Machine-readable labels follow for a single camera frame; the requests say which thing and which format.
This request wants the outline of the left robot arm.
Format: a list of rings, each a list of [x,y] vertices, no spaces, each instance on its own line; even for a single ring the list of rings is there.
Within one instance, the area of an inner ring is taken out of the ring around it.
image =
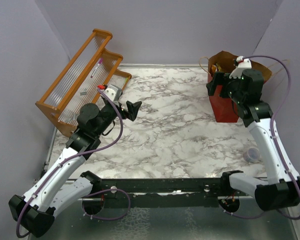
[[[122,109],[120,104],[107,100],[103,108],[88,103],[80,109],[77,129],[52,168],[30,190],[22,196],[14,195],[8,202],[12,217],[17,222],[18,238],[28,236],[20,233],[20,227],[37,238],[43,236],[57,215],[74,201],[109,192],[109,189],[101,188],[99,177],[88,172],[65,189],[62,186],[92,153],[101,151],[100,136],[105,135],[105,130],[116,118],[120,121],[136,119],[142,102],[127,101],[126,105],[127,109]]]

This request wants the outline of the red paper bag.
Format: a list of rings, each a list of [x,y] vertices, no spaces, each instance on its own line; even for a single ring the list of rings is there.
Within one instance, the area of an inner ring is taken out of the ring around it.
[[[204,68],[203,70],[207,73],[207,82],[209,83],[213,78],[210,74],[211,65],[219,64],[221,67],[220,72],[230,74],[235,69],[235,59],[237,56],[222,50],[211,57],[204,56],[203,58],[208,60],[207,69]],[[277,61],[268,66],[252,61],[251,66],[253,69],[262,72],[265,82],[274,79],[278,74],[282,74],[284,70],[283,66],[280,66],[280,63]],[[219,96],[220,90],[221,86],[219,85],[215,90],[215,94],[209,97],[215,120],[218,123],[236,123],[239,119],[237,106],[230,98],[221,98]]]

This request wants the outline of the gold crispy chips bag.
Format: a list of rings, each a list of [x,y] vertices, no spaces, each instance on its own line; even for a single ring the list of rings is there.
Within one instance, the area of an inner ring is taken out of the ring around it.
[[[209,73],[211,76],[213,76],[215,72],[220,72],[221,70],[222,68],[219,64],[212,64]]]

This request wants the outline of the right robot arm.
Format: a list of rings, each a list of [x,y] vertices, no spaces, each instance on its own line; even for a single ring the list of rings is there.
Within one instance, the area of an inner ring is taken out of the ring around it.
[[[261,100],[263,85],[260,71],[245,69],[236,77],[217,71],[206,87],[209,96],[221,87],[220,97],[236,104],[238,116],[262,155],[267,176],[264,181],[240,170],[224,172],[220,191],[226,196],[241,191],[253,197],[261,210],[270,211],[300,205],[300,174],[283,147],[270,105]]]

